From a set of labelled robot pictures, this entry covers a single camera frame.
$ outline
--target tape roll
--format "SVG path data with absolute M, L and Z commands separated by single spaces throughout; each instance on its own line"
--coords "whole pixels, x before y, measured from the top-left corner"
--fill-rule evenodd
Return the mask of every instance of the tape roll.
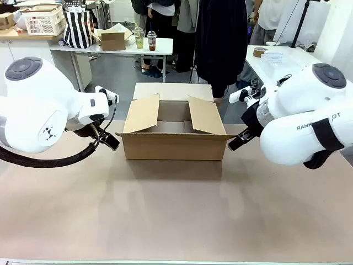
M 257 57 L 257 58 L 261 58 L 261 55 L 265 53 L 265 51 L 267 51 L 266 48 L 262 48 L 262 47 L 257 47 L 254 49 L 254 57 Z

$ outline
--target plastic cup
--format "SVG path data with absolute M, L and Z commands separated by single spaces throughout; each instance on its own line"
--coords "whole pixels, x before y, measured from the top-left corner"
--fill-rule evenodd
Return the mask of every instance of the plastic cup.
M 143 49 L 143 29 L 142 28 L 135 28 L 133 30 L 133 34 L 135 35 L 137 48 Z
M 147 34 L 148 38 L 148 46 L 150 51 L 155 51 L 156 50 L 156 40 L 157 40 L 157 34 L 151 30 Z

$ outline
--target robot logo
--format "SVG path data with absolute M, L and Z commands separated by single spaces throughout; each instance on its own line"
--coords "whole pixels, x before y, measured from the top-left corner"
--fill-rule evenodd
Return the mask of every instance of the robot logo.
M 50 134 L 50 132 L 51 132 L 51 129 L 53 129 L 53 126 L 52 127 L 50 127 L 50 128 L 45 128 L 44 130 L 43 130 L 43 133 L 45 133 L 45 132 L 47 132 L 48 133 L 48 138 L 46 139 L 46 140 L 49 140 L 50 138 L 52 138 L 52 137 L 56 137 L 56 135 L 54 135 L 54 134 Z

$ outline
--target person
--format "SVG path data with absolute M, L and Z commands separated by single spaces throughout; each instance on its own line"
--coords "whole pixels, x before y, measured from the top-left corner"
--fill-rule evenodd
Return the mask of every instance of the person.
M 131 0 L 131 4 L 134 11 L 133 17 L 136 25 L 145 31 L 147 22 L 146 0 Z
M 254 0 L 245 0 L 247 3 L 247 14 L 248 14 L 248 19 L 250 19 L 252 12 L 254 10 Z
M 188 72 L 194 65 L 195 36 L 199 0 L 181 0 L 180 14 L 174 47 L 178 59 L 174 69 L 177 72 Z
M 169 38 L 172 30 L 172 19 L 178 0 L 148 0 L 148 17 L 146 37 L 150 30 L 156 32 L 158 38 Z M 144 59 L 143 70 L 149 70 L 151 59 Z M 163 60 L 158 60 L 158 68 L 163 69 Z
M 250 45 L 266 45 L 267 41 L 273 41 L 285 3 L 286 0 L 255 0 L 254 22 L 256 26 Z M 246 63 L 240 75 L 238 88 L 250 86 L 255 76 L 254 71 Z
M 248 46 L 245 0 L 201 0 L 196 29 L 197 75 L 212 86 L 220 104 L 228 85 L 237 81 Z

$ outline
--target brown table surface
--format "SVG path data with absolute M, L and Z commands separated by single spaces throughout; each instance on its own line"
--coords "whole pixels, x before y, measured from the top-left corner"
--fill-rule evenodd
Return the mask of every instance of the brown table surface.
M 37 157 L 88 141 L 68 132 Z M 1 169 L 0 257 L 353 261 L 353 170 L 340 154 L 311 171 L 267 161 L 258 139 L 223 162 L 127 161 L 122 145 L 101 145 L 73 166 Z
M 28 35 L 26 30 L 18 33 L 13 26 L 8 29 L 0 29 L 0 40 L 53 40 L 56 38 L 58 37 Z

